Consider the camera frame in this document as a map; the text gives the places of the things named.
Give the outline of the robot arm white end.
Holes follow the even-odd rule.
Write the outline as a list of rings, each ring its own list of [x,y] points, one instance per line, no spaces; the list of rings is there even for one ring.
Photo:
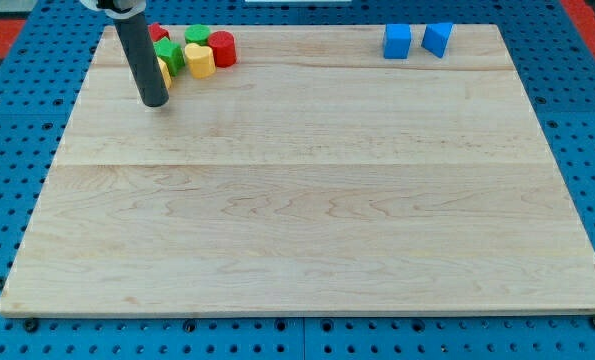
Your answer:
[[[114,20],[125,20],[146,9],[146,0],[80,0],[89,10],[104,12]]]

